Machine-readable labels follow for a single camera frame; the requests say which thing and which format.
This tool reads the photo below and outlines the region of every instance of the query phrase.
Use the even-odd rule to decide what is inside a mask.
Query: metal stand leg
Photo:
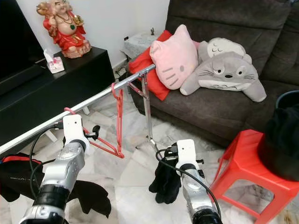
[[[148,136],[150,143],[152,144],[155,151],[159,151],[156,142],[153,139],[153,125],[151,121],[151,113],[150,113],[150,92],[147,82],[147,73],[142,77],[142,92],[143,92],[143,103],[144,103],[144,110],[145,110],[145,117],[146,117],[146,124],[148,128]]]

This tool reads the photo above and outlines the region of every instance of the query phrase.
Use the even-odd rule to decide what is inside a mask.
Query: sofa cushion
[[[299,2],[293,5],[261,78],[299,85]]]
[[[288,1],[170,0],[166,29],[185,24],[193,40],[227,38],[241,44],[261,74],[290,12]]]
[[[264,132],[266,123],[272,117],[278,97],[288,91],[299,90],[299,86],[275,81],[262,81],[267,98],[261,103],[254,103],[245,121],[243,129],[255,129]]]
[[[253,102],[242,92],[200,88],[190,96],[171,91],[165,101],[150,104],[183,121],[232,140],[244,125]]]

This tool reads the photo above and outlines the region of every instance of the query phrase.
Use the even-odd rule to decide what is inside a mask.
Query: metal rod
[[[152,129],[151,113],[150,113],[150,92],[148,88],[148,80],[146,75],[142,77],[141,83],[142,83],[143,94],[146,96],[145,98],[143,98],[143,103],[144,103],[146,124],[148,128],[148,137],[149,139],[152,139],[153,129]]]
[[[140,96],[142,96],[143,98],[146,98],[147,96],[145,96],[144,94],[143,94],[143,92],[140,90],[140,89],[138,89],[133,83],[130,83],[129,84],[129,87],[131,87],[131,89],[132,90],[134,90],[136,93],[138,93]]]
[[[156,66],[154,64],[150,65],[149,67],[131,75],[130,77],[122,80],[121,82],[117,83],[114,86],[114,89],[120,89],[123,86],[128,86],[131,82],[133,82],[134,80],[140,78],[140,77],[144,77],[149,71],[155,69]],[[109,87],[107,89],[105,89],[104,91],[98,93],[97,95],[83,101],[82,103],[74,106],[73,108],[71,108],[72,111],[77,112],[79,110],[82,110],[84,107],[89,106],[90,104],[94,103],[95,101],[99,100],[102,97],[105,97],[106,95],[108,95],[109,93],[112,92],[112,88]],[[18,144],[22,143],[23,141],[30,139],[31,137],[35,136],[36,134],[40,133],[41,131],[45,130],[46,128],[50,127],[51,125],[53,125],[55,122],[61,120],[64,116],[70,115],[71,113],[68,111],[65,111],[49,120],[47,120],[46,122],[40,124],[39,126],[36,126],[35,128],[25,132],[24,134],[20,135],[19,137],[9,141],[8,143],[0,146],[0,154],[8,151],[9,149],[17,146]]]

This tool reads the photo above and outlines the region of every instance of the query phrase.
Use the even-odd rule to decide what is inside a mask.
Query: small figurine
[[[155,35],[155,30],[154,28],[150,29],[151,35],[154,36]]]
[[[84,21],[72,13],[72,7],[67,0],[41,2],[36,11],[45,16],[43,26],[53,37],[54,43],[60,46],[65,57],[77,58],[90,51],[89,41],[82,36],[86,34]]]

